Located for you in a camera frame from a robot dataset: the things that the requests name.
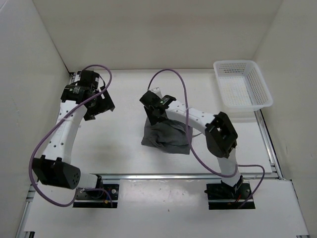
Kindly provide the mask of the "grey drawstring shorts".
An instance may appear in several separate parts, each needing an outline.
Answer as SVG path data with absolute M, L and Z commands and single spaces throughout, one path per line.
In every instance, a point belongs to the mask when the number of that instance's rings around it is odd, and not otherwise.
M 141 144 L 157 148 L 164 153 L 190 154 L 185 124 L 175 120 L 166 120 L 151 125 L 149 119 L 146 118 Z

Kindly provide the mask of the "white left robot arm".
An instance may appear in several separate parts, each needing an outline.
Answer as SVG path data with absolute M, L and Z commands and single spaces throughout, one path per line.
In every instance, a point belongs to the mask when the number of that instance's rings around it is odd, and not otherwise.
M 92 198 L 103 195 L 100 177 L 88 174 L 72 165 L 71 154 L 77 131 L 82 120 L 92 120 L 105 111 L 113 111 L 114 104 L 107 87 L 99 89 L 67 85 L 63 91 L 56 125 L 43 138 L 48 144 L 40 157 L 31 155 L 29 176 L 32 183 L 37 176 L 41 184 L 67 189 L 84 188 Z

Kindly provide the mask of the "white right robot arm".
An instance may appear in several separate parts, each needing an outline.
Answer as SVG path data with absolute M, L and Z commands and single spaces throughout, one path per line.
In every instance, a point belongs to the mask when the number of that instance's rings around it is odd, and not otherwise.
M 190 146 L 193 155 L 205 169 L 221 177 L 222 192 L 226 197 L 234 198 L 240 193 L 243 177 L 236 161 L 238 134 L 226 113 L 205 113 L 189 108 L 187 103 L 182 103 L 170 95 L 161 98 L 152 91 L 147 91 L 140 102 L 151 124 L 169 119 L 201 132 L 206 138 L 208 151 L 217 158 L 220 172 L 209 168 Z

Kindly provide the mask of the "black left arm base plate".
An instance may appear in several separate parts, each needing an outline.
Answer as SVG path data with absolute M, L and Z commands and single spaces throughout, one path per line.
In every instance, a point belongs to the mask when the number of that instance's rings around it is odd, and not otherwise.
M 106 182 L 103 191 L 83 191 L 76 195 L 73 208 L 108 208 L 118 206 L 119 184 Z

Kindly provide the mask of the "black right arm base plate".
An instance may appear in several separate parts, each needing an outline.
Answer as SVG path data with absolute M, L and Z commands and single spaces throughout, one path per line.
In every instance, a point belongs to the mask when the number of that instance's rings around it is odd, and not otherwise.
M 235 210 L 251 194 L 249 183 L 243 183 L 235 195 L 226 193 L 220 183 L 207 183 L 204 191 L 208 196 L 209 210 Z

